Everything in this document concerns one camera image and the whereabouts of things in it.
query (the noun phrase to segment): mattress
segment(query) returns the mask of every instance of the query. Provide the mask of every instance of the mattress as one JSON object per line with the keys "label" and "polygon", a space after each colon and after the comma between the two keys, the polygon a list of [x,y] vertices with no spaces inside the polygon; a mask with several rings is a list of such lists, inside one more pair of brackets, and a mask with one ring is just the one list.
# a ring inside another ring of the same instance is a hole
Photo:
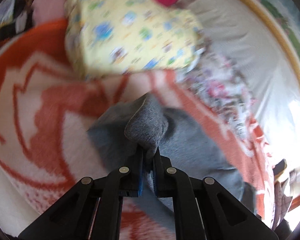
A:
{"label": "mattress", "polygon": [[[180,0],[178,6],[198,15],[215,51],[237,61],[257,99],[253,112],[272,146],[274,163],[286,158],[290,169],[298,166],[300,76],[275,35],[240,0]],[[0,169],[3,231],[18,235],[37,216]]]}

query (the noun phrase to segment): pink pillow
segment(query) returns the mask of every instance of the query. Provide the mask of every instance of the pink pillow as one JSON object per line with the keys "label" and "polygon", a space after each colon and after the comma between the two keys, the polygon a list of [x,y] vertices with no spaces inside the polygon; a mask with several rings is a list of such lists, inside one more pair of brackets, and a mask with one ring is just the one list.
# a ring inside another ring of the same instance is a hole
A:
{"label": "pink pillow", "polygon": [[66,0],[34,0],[32,3],[34,26],[65,18],[65,2]]}

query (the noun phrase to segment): orange blanket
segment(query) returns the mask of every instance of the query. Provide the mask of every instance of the orange blanket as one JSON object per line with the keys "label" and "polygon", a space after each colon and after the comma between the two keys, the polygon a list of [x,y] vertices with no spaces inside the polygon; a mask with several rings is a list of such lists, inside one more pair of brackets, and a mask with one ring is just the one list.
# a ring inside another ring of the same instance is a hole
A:
{"label": "orange blanket", "polygon": [[[262,130],[250,119],[250,141],[240,141],[218,116],[175,83],[173,71],[148,71],[82,82],[64,49],[66,21],[25,33],[0,55],[0,166],[20,194],[44,212],[85,176],[106,175],[86,130],[110,105],[148,91],[166,106],[187,111],[257,189],[258,213],[271,225],[273,172]],[[130,199],[122,212],[121,239],[173,239]]]}

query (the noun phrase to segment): yellow pillow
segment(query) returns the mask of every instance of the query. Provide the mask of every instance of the yellow pillow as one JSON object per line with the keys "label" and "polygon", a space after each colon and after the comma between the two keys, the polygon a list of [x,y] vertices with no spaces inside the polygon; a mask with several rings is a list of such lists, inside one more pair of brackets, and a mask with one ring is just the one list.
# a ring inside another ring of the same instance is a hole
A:
{"label": "yellow pillow", "polygon": [[183,68],[197,57],[202,26],[189,10],[155,0],[68,0],[66,50],[82,77]]}

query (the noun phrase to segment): gray cloth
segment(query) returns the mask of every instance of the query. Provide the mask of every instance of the gray cloth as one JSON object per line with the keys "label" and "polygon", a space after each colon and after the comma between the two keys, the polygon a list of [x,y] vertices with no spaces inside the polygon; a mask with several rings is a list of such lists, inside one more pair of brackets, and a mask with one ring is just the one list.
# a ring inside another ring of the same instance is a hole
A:
{"label": "gray cloth", "polygon": [[[106,168],[111,171],[124,164],[136,152],[137,144],[150,160],[159,146],[173,167],[189,176],[203,179],[211,176],[238,200],[242,200],[245,183],[239,171],[231,166],[222,151],[185,111],[162,107],[150,93],[129,102],[110,107],[88,130]],[[174,230],[172,200],[155,198],[153,182],[145,175],[144,190],[135,203],[150,217]],[[254,207],[255,195],[246,203]]]}

